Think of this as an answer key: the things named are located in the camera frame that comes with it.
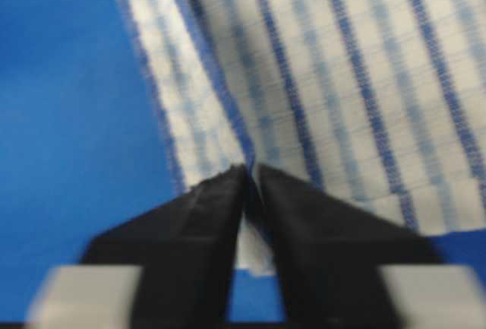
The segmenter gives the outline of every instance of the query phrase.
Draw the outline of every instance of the striped fabric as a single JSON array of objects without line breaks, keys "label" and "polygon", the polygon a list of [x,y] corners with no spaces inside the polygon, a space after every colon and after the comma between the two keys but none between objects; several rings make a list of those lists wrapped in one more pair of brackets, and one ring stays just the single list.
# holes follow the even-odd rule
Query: striped fabric
[{"label": "striped fabric", "polygon": [[179,191],[268,163],[427,235],[486,226],[486,0],[121,0]]}]

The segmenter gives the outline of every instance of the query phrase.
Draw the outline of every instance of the fabric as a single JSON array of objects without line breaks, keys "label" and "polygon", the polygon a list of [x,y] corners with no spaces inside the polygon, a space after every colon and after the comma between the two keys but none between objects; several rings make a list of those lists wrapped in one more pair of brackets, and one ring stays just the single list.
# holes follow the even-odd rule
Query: fabric
[{"label": "fabric", "polygon": [[265,162],[428,235],[486,224],[486,0],[122,0],[181,191]]}]

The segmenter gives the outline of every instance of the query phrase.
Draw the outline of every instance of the blue background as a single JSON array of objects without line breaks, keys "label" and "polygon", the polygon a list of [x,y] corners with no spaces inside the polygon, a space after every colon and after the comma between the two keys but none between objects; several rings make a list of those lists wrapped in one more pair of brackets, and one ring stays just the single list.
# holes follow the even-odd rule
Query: blue background
[{"label": "blue background", "polygon": [[[150,92],[114,0],[0,0],[0,321],[96,233],[174,197]],[[436,239],[486,283],[486,232]],[[274,277],[235,276],[229,315],[278,320]]]}]

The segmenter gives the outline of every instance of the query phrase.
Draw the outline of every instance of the white plastic piece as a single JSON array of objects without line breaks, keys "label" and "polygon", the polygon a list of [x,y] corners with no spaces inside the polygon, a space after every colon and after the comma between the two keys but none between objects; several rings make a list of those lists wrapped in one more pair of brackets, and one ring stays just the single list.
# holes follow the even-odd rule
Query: white plastic piece
[{"label": "white plastic piece", "polygon": [[486,328],[481,284],[467,267],[390,265],[381,273],[406,329]]},{"label": "white plastic piece", "polygon": [[29,329],[128,329],[140,279],[137,266],[53,269],[29,314]]}]

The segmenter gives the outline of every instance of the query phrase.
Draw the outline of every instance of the blue surface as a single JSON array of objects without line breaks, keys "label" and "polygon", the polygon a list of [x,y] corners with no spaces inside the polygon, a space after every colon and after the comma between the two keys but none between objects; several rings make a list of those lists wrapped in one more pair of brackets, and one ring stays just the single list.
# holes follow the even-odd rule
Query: blue surface
[{"label": "blue surface", "polygon": [[173,196],[115,0],[0,0],[0,321],[53,264]]}]

